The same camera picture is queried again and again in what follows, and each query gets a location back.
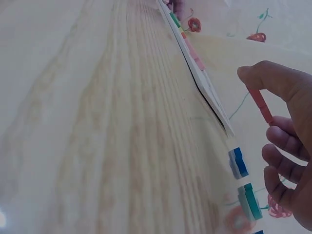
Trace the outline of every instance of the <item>wooden table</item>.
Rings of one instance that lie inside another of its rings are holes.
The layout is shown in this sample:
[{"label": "wooden table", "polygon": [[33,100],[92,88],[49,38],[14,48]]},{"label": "wooden table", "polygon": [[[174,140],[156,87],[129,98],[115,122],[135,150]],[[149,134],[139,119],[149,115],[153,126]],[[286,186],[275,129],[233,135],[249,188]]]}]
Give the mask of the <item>wooden table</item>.
[{"label": "wooden table", "polygon": [[221,128],[152,0],[0,2],[6,233],[215,233]]}]

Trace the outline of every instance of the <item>red flower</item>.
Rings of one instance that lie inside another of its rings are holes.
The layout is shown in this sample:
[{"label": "red flower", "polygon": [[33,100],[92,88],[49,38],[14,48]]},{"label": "red flower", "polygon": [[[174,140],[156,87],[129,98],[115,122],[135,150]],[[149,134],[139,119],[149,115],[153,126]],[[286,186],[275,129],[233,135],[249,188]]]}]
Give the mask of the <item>red flower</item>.
[{"label": "red flower", "polygon": [[265,40],[267,39],[267,36],[264,33],[256,33],[256,34],[251,34],[246,39],[247,40],[255,40],[258,42],[265,42]]},{"label": "red flower", "polygon": [[249,233],[256,222],[247,219],[241,206],[236,206],[225,218],[225,226],[231,234]]},{"label": "red flower", "polygon": [[268,195],[269,215],[274,218],[286,218],[292,216],[292,212],[278,205],[273,198]]},{"label": "red flower", "polygon": [[199,19],[197,18],[190,18],[188,21],[188,25],[189,25],[189,30],[191,32],[197,32],[199,33],[201,30],[201,23],[199,21]]}]

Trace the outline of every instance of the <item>pink tab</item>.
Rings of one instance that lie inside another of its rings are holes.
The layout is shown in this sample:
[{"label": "pink tab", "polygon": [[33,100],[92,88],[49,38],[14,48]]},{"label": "pink tab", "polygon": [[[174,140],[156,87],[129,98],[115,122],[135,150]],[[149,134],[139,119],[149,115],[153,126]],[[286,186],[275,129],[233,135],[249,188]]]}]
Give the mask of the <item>pink tab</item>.
[{"label": "pink tab", "polygon": [[192,46],[192,44],[190,43],[189,39],[186,38],[186,39],[184,39],[184,41],[185,41],[187,47],[188,47],[189,50],[190,50],[190,55],[191,55],[191,57],[192,57],[194,60],[196,60],[196,58],[198,58],[198,55],[197,55],[197,53],[195,52],[195,49],[193,48],[193,46]]},{"label": "pink tab", "polygon": [[273,122],[273,117],[271,115],[271,112],[265,103],[265,100],[260,92],[260,90],[256,89],[248,89],[250,95],[253,97],[254,101],[256,102],[258,108],[260,109],[265,121],[268,124],[271,124]]},{"label": "pink tab", "polygon": [[185,43],[187,45],[187,47],[189,48],[190,50],[190,55],[191,57],[195,60],[197,66],[199,67],[199,69],[201,71],[205,70],[205,65],[203,64],[203,62],[200,60],[200,58],[198,57],[195,49],[193,48],[193,46],[191,45],[190,41],[186,38],[184,39],[185,40]]},{"label": "pink tab", "polygon": [[267,106],[264,107],[264,108],[260,108],[260,111],[261,111],[265,121],[268,124],[273,122],[273,117],[272,117],[271,112],[270,112],[270,110],[269,110],[269,108]]},{"label": "pink tab", "polygon": [[205,65],[202,63],[202,61],[199,58],[195,59],[195,62],[201,71],[205,70]]},{"label": "pink tab", "polygon": [[259,108],[267,106],[265,103],[263,96],[260,93],[260,90],[256,89],[248,89],[250,95],[253,97],[254,101],[256,102]]}]

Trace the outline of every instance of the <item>hand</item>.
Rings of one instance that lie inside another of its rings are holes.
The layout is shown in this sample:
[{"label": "hand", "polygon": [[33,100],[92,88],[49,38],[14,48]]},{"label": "hand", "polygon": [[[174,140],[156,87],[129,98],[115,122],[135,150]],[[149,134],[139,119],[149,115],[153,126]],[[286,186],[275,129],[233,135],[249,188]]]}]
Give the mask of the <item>hand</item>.
[{"label": "hand", "polygon": [[[267,89],[287,104],[291,119],[274,117],[267,130],[272,144],[263,147],[269,166],[264,169],[269,194],[282,207],[291,210],[296,220],[312,231],[312,76],[269,61],[240,67],[239,78],[251,89]],[[300,166],[283,156],[275,147],[307,161]],[[289,189],[278,174],[297,184]]]}]

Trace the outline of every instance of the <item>finger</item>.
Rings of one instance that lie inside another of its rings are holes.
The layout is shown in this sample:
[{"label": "finger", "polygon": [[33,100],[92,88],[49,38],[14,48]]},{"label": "finger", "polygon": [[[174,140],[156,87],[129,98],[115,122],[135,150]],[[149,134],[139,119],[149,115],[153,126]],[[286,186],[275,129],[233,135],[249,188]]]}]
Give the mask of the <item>finger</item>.
[{"label": "finger", "polygon": [[300,91],[303,83],[312,86],[309,74],[270,61],[240,67],[237,74],[248,88],[267,89],[286,102]]},{"label": "finger", "polygon": [[298,137],[293,127],[293,120],[282,116],[273,116],[272,125],[279,127],[293,137]]},{"label": "finger", "polygon": [[302,142],[297,137],[289,135],[277,126],[272,126],[267,130],[268,140],[278,148],[297,157],[303,161],[309,161],[310,155]]},{"label": "finger", "polygon": [[240,67],[239,78],[250,89],[267,89],[287,103],[303,145],[312,153],[312,76],[269,61]]},{"label": "finger", "polygon": [[283,156],[272,144],[267,144],[262,149],[263,159],[284,176],[287,180],[297,184],[306,169]]},{"label": "finger", "polygon": [[294,191],[283,185],[278,177],[278,172],[275,167],[267,166],[264,169],[264,182],[268,193],[272,196],[274,201],[283,208],[292,210],[292,197]]}]

